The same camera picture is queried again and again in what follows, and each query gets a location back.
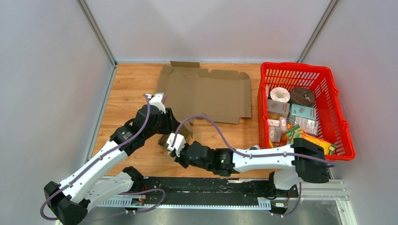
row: white panel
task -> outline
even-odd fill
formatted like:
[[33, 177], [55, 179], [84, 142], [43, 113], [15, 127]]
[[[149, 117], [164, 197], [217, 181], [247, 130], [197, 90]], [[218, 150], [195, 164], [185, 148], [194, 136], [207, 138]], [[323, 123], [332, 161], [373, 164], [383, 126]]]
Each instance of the white panel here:
[[117, 61], [296, 61], [329, 0], [88, 0]]
[[398, 1], [342, 0], [305, 63], [332, 69], [357, 157], [333, 171], [360, 225], [396, 224]]
[[111, 66], [76, 1], [0, 5], [0, 224], [53, 225], [43, 187], [83, 164]]

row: red plastic basket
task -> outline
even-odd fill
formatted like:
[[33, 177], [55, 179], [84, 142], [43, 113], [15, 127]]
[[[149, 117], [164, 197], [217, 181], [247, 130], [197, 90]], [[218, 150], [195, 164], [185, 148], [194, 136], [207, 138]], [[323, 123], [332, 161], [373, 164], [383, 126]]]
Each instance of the red plastic basket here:
[[353, 160], [355, 150], [352, 145], [348, 122], [344, 120], [338, 101], [338, 89], [332, 71], [327, 67], [316, 67], [301, 63], [272, 63], [261, 65], [261, 80], [257, 95], [259, 115], [259, 145], [270, 148], [268, 136], [268, 115], [265, 87], [283, 87], [291, 91], [294, 87], [305, 87], [315, 94], [314, 108], [319, 122], [318, 136], [337, 145], [335, 155], [326, 155], [327, 160]]

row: wooden table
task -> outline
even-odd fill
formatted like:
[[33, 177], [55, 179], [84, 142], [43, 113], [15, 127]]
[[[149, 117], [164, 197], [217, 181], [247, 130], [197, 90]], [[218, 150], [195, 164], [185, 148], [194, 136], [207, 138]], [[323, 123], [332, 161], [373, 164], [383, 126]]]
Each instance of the wooden table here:
[[[109, 136], [127, 120], [134, 118], [138, 109], [145, 105], [144, 93], [154, 94], [159, 72], [163, 64], [119, 64], [109, 95], [105, 114], [94, 147], [95, 155], [109, 140]], [[218, 123], [225, 138], [235, 148], [246, 149], [258, 143], [257, 92], [260, 84], [260, 64], [215, 64], [203, 63], [201, 68], [229, 69], [246, 72], [251, 79], [251, 118], [241, 118], [239, 124]], [[225, 148], [216, 129], [203, 119], [195, 119], [192, 127], [194, 140], [210, 148]], [[129, 158], [119, 163], [107, 175], [117, 175], [123, 168], [133, 166], [144, 176], [162, 177], [219, 177], [203, 169], [189, 166], [187, 169], [174, 162], [167, 150], [158, 145], [160, 135], [145, 142]], [[267, 178], [272, 170], [248, 171], [231, 177]]]

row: light blue box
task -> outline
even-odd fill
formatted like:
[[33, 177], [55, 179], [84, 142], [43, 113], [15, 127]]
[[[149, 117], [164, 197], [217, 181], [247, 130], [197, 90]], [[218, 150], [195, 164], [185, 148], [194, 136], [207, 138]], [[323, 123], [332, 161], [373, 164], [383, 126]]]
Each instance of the light blue box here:
[[315, 108], [291, 104], [288, 123], [292, 125], [296, 116], [316, 121], [316, 114], [317, 110]]

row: robotic arm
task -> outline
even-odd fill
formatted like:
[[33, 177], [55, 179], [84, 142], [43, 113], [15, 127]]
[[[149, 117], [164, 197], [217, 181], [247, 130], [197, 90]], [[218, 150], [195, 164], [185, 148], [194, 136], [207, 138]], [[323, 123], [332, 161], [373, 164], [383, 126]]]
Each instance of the robotic arm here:
[[[46, 202], [41, 208], [43, 218], [59, 219], [64, 225], [77, 225], [91, 209], [106, 199], [122, 192], [140, 191], [143, 176], [133, 167], [125, 168], [107, 181], [100, 179], [116, 164], [142, 147], [154, 134], [170, 134], [167, 142], [169, 155], [184, 168], [192, 165], [220, 176], [230, 176], [232, 173], [253, 169], [282, 169], [270, 174], [270, 190], [289, 190], [301, 181], [329, 181], [325, 163], [291, 155], [304, 154], [325, 159], [323, 150], [305, 139], [296, 139], [293, 145], [274, 149], [260, 150], [258, 146], [248, 150], [237, 149], [239, 154], [231, 149], [213, 150], [196, 141], [189, 145], [184, 137], [178, 134], [176, 143], [172, 145], [175, 136], [173, 132], [180, 123], [173, 116], [171, 109], [165, 108], [165, 96], [162, 93], [146, 97], [147, 100], [150, 99], [149, 105], [143, 106], [135, 118], [119, 127], [93, 158], [60, 183], [51, 181], [44, 187]], [[272, 153], [276, 156], [255, 157]], [[48, 205], [57, 218], [44, 215], [45, 205]]]

